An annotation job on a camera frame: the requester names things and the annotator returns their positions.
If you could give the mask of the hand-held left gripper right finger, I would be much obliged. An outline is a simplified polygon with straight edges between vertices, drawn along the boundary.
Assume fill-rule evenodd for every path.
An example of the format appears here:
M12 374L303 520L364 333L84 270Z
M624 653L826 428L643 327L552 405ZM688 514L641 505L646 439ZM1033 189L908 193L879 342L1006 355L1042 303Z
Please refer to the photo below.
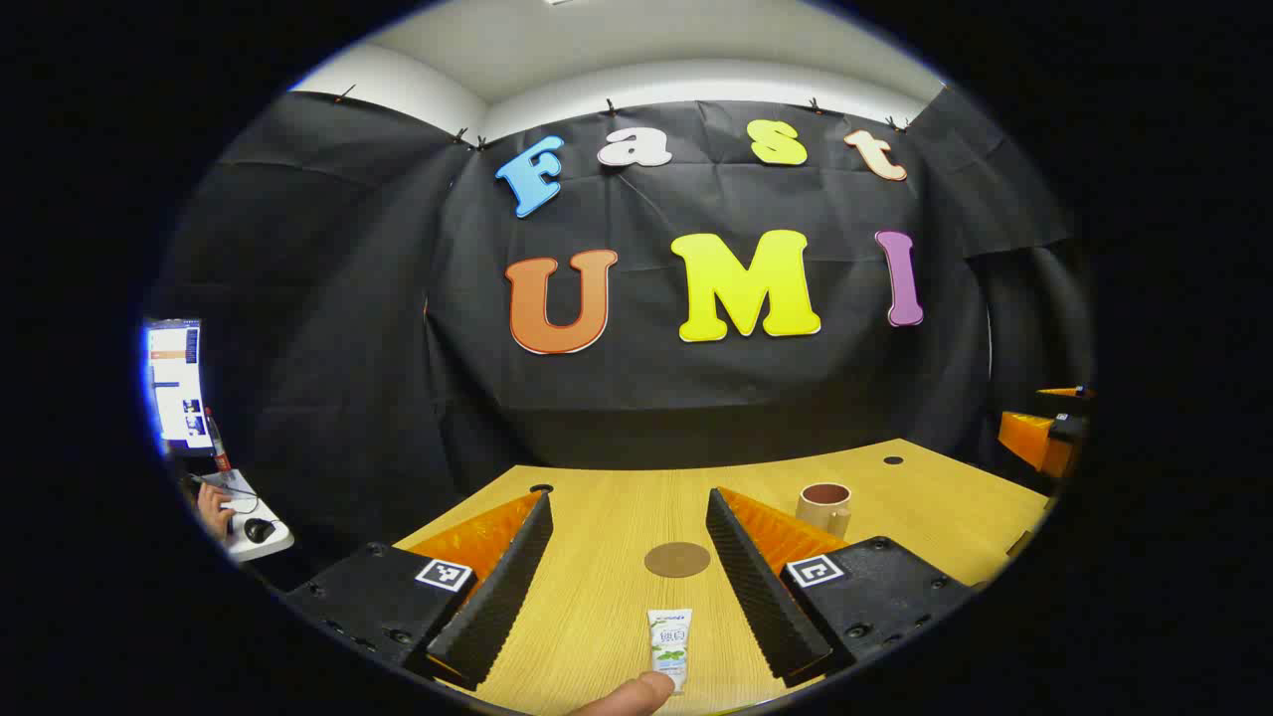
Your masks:
M707 530L774 677L854 669L945 620L975 589L889 536L849 544L723 485Z

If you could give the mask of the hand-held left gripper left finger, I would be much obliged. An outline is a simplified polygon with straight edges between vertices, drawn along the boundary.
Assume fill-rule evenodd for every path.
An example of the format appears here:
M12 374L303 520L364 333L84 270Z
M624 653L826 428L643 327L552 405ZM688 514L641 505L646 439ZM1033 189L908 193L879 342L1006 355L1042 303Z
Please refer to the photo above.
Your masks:
M379 662L472 691L509 638L552 536L532 490L410 548L368 543L285 594Z

